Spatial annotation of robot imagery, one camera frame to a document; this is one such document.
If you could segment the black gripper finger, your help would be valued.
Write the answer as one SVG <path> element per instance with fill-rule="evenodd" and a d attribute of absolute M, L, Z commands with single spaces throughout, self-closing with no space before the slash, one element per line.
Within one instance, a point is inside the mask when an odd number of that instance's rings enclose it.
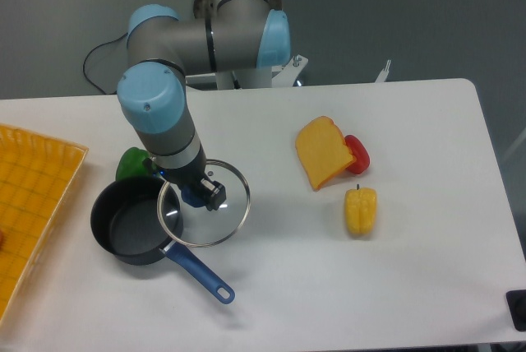
<path fill-rule="evenodd" d="M 190 206 L 208 206 L 211 190 L 205 184 L 188 184 L 184 187 L 184 201 Z"/>
<path fill-rule="evenodd" d="M 226 200 L 226 188 L 217 181 L 201 180 L 201 194 L 208 211 L 217 211 Z"/>

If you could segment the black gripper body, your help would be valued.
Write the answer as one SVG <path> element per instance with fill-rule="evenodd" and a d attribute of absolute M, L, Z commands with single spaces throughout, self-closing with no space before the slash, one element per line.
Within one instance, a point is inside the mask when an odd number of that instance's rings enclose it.
<path fill-rule="evenodd" d="M 174 160 L 169 160 L 167 156 L 151 156 L 156 171 L 166 181 L 175 184 L 184 192 L 184 187 L 188 184 L 201 183 L 205 176 L 206 156 L 200 146 L 196 155 L 191 160 L 184 160 L 183 165 L 176 164 Z"/>

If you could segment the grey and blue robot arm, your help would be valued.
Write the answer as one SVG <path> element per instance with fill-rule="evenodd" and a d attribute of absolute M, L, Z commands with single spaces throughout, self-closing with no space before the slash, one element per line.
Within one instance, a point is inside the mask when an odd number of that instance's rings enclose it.
<path fill-rule="evenodd" d="M 213 14 L 181 21 L 150 4 L 128 23 L 128 69 L 117 95 L 161 176 L 211 211 L 225 187 L 205 174 L 206 157 L 187 107 L 186 78 L 285 64 L 291 55 L 288 18 L 270 0 L 212 0 Z"/>

